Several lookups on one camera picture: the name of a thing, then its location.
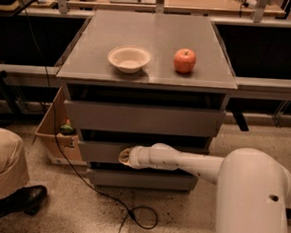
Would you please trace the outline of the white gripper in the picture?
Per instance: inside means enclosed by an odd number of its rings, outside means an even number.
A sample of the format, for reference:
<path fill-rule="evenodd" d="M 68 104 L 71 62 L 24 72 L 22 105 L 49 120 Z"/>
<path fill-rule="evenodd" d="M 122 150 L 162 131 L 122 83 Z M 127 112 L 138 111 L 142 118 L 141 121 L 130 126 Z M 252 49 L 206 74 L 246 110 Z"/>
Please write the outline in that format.
<path fill-rule="evenodd" d="M 150 168 L 150 148 L 146 146 L 135 146 L 126 148 L 119 154 L 119 162 L 136 170 Z"/>

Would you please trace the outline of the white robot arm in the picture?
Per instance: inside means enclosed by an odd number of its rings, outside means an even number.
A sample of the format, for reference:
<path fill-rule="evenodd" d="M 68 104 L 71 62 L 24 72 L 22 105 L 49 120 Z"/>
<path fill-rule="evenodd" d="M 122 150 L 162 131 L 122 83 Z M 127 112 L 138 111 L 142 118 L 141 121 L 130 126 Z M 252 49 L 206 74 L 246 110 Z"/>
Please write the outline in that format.
<path fill-rule="evenodd" d="M 289 233 L 291 174 L 260 150 L 241 148 L 220 158 L 158 143 L 127 148 L 119 162 L 136 170 L 181 169 L 214 184 L 215 233 Z"/>

